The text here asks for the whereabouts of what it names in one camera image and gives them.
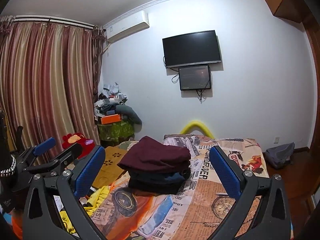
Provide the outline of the clutter pile of papers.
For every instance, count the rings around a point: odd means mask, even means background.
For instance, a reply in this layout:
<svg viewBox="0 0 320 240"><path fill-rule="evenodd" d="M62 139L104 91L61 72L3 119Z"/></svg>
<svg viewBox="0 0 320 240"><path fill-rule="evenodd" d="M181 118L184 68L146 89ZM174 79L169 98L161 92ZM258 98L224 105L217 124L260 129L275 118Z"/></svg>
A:
<svg viewBox="0 0 320 240"><path fill-rule="evenodd" d="M94 103L94 114L96 118L114 115L116 107L127 102L127 95L120 91L119 84L108 83L103 86L99 93L98 101Z"/></svg>

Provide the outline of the printed newspaper bedspread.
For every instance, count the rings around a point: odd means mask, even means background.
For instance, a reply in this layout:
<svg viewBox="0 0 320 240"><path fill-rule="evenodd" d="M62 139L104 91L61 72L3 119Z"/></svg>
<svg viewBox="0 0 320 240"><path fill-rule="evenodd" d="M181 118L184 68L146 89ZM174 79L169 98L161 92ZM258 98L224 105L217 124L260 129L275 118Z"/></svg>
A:
<svg viewBox="0 0 320 240"><path fill-rule="evenodd" d="M167 135L163 144L188 148L190 177L178 193L158 194L128 187L130 175L124 171L91 218L107 239L208 239L235 203L210 163L213 146L220 146L242 170L268 177L254 139Z"/></svg>

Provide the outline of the grey green pillow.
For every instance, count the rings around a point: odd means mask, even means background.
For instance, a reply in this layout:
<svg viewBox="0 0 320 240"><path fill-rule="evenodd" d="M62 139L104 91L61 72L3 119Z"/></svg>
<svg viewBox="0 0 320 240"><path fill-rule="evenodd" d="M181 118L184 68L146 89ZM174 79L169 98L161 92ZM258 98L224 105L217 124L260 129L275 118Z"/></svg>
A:
<svg viewBox="0 0 320 240"><path fill-rule="evenodd" d="M142 120L138 117L135 111L127 105L124 105L124 104L116 105L115 112L117 114L126 115L134 124L137 124L137 125L142 124Z"/></svg>

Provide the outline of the large wall television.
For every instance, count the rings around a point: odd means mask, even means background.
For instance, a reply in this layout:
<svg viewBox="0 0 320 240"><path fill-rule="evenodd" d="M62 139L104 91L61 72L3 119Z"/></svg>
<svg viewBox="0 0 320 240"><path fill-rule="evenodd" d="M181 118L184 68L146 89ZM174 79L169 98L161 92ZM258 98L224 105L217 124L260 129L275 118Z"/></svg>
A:
<svg viewBox="0 0 320 240"><path fill-rule="evenodd" d="M220 46L214 30L167 37L162 43L166 68L221 62Z"/></svg>

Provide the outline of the wooden wardrobe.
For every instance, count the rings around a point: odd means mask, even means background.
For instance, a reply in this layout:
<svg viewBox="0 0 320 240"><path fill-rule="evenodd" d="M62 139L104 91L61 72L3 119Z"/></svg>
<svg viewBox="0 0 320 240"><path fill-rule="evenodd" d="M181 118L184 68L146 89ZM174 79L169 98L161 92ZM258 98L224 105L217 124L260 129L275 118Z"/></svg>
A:
<svg viewBox="0 0 320 240"><path fill-rule="evenodd" d="M294 142L293 164L281 170L287 195L310 195L319 182L319 22L303 0L265 0L272 24L263 68L266 129Z"/></svg>

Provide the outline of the folded blue jeans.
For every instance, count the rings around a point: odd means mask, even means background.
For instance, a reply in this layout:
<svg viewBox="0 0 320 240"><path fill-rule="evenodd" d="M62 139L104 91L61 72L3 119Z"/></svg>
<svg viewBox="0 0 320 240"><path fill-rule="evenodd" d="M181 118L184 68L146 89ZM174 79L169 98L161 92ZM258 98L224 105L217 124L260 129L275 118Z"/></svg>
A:
<svg viewBox="0 0 320 240"><path fill-rule="evenodd" d="M135 181L142 181L148 184L180 184L186 181L191 174L190 169L186 169L176 173L138 173L130 171L130 178Z"/></svg>

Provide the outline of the maroon button shirt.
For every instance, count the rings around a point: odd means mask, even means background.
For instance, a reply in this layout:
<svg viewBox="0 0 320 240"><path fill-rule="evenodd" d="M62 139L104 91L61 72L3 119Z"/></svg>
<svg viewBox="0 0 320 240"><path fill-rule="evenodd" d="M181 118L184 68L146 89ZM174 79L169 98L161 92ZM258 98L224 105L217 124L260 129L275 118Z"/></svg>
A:
<svg viewBox="0 0 320 240"><path fill-rule="evenodd" d="M128 150L118 166L138 173L177 173L187 170L190 160L188 148L163 145L145 136Z"/></svg>

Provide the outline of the green camouflage storage box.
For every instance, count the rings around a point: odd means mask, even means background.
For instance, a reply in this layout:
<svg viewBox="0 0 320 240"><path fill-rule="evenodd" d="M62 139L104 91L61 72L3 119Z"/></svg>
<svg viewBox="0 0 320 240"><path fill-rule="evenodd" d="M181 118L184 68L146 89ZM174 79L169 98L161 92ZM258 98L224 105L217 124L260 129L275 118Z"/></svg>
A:
<svg viewBox="0 0 320 240"><path fill-rule="evenodd" d="M97 124L99 138L102 141L120 142L133 137L135 130L131 121L119 121L111 124Z"/></svg>

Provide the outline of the grey backpack on floor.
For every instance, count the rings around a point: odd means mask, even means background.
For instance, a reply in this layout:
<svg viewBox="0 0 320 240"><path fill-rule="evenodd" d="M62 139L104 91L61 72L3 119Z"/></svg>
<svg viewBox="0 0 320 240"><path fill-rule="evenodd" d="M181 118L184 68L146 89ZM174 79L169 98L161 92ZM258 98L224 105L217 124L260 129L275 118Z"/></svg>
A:
<svg viewBox="0 0 320 240"><path fill-rule="evenodd" d="M283 144L268 148L265 152L265 160L274 168L284 168L291 162L291 156L295 149L295 143Z"/></svg>

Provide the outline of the white air conditioner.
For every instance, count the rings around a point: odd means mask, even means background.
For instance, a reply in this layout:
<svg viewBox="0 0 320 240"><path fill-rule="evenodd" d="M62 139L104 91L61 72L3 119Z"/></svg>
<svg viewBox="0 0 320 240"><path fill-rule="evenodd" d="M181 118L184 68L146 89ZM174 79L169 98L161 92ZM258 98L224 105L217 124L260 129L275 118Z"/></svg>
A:
<svg viewBox="0 0 320 240"><path fill-rule="evenodd" d="M149 27L148 14L144 10L135 12L105 25L106 42L114 43L120 41Z"/></svg>

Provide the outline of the small wall monitor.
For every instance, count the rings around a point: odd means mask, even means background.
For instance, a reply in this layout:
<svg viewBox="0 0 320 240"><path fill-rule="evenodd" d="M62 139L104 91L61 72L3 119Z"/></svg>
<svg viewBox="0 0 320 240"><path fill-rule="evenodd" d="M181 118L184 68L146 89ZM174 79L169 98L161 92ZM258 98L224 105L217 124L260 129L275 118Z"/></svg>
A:
<svg viewBox="0 0 320 240"><path fill-rule="evenodd" d="M180 90L211 89L211 72L209 66L193 66L178 69Z"/></svg>

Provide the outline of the folded black garment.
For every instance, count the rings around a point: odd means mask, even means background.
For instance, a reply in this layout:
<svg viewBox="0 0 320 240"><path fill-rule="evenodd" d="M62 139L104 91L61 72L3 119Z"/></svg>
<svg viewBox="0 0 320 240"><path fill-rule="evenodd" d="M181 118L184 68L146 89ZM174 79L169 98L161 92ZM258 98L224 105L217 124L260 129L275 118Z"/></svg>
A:
<svg viewBox="0 0 320 240"><path fill-rule="evenodd" d="M184 181L177 183L157 184L130 178L128 187L144 192L158 194L176 194L184 184Z"/></svg>

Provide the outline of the red plush flower toy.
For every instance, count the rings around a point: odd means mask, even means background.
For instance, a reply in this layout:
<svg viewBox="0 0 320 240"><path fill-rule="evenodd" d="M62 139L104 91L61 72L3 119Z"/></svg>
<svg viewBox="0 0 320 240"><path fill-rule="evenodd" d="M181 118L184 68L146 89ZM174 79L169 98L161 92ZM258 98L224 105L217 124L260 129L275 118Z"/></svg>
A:
<svg viewBox="0 0 320 240"><path fill-rule="evenodd" d="M78 159L86 157L95 147L95 142L93 139L86 138L82 133L67 134L62 137L62 148L66 150L74 144L79 144L81 146L81 151Z"/></svg>

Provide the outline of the striped red gold curtain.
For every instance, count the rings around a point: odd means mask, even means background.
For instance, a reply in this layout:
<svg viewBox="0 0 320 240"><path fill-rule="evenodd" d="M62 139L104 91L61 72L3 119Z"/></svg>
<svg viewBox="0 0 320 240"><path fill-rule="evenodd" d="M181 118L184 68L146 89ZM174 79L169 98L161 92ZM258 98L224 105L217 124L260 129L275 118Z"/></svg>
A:
<svg viewBox="0 0 320 240"><path fill-rule="evenodd" d="M81 133L99 141L94 121L98 98L103 28L17 22L1 17L1 109L12 140L23 127L24 147L54 138L56 145L38 164L62 152L62 138Z"/></svg>

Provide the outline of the orange box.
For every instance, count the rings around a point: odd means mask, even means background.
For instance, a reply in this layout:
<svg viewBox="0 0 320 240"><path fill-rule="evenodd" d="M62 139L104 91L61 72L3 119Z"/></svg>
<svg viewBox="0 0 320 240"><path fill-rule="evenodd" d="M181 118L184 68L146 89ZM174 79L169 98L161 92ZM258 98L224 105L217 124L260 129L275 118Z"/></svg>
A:
<svg viewBox="0 0 320 240"><path fill-rule="evenodd" d="M106 125L106 124L112 124L114 122L120 122L121 117L119 114L114 114L114 115L106 115L101 118L101 124Z"/></svg>

